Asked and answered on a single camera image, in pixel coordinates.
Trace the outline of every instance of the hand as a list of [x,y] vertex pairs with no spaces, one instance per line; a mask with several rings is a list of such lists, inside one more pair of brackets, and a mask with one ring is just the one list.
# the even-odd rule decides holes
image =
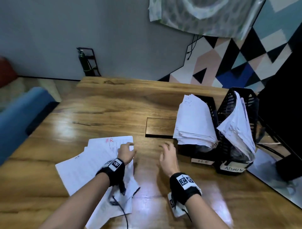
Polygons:
[[129,146],[134,146],[133,142],[127,142],[126,144],[121,144],[120,148],[117,150],[118,152],[117,157],[121,159],[125,163],[125,165],[129,164],[132,161],[136,153],[135,150],[130,151]]
[[176,149],[171,142],[165,142],[161,145],[164,151],[160,154],[159,163],[164,173],[171,177],[174,173],[179,173]]

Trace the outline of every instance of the person's left hand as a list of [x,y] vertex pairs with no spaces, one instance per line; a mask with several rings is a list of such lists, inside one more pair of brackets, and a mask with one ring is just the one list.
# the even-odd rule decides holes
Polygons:
[[120,148],[117,150],[118,152],[117,157],[121,159],[125,163],[125,165],[129,164],[132,161],[136,153],[135,150],[130,151],[129,146],[134,146],[133,142],[127,142],[126,144],[121,144]]

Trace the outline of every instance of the paper stack in tray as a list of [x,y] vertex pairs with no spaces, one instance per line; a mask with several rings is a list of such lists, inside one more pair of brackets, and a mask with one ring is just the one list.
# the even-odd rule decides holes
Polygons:
[[249,161],[255,158],[256,147],[253,141],[249,118],[243,98],[236,93],[236,106],[233,112],[217,127],[230,143],[245,154]]
[[[121,144],[133,142],[132,136],[90,139],[84,152],[69,160],[56,164],[56,169],[69,195],[74,194],[95,177],[98,170],[107,162],[117,157]],[[132,213],[132,197],[140,188],[133,176],[133,160],[126,165],[123,196],[117,187],[110,187],[86,224],[88,229],[100,229],[110,218],[124,215],[119,206],[110,203],[112,195],[122,206],[126,214]]]
[[218,140],[208,105],[195,95],[185,95],[177,112],[173,138],[179,145],[195,144],[213,149]]

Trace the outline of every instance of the gray wall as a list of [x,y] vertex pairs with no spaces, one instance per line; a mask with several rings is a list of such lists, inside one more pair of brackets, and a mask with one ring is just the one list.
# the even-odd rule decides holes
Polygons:
[[103,76],[158,80],[181,67],[192,35],[149,21],[149,0],[1,0],[0,55],[19,75],[84,76],[91,47]]

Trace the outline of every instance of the blue chair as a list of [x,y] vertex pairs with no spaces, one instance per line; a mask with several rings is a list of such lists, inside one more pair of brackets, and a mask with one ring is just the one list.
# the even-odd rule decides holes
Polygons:
[[54,109],[58,103],[47,90],[34,87],[0,113],[0,165],[50,113],[45,112],[50,104],[55,104]]

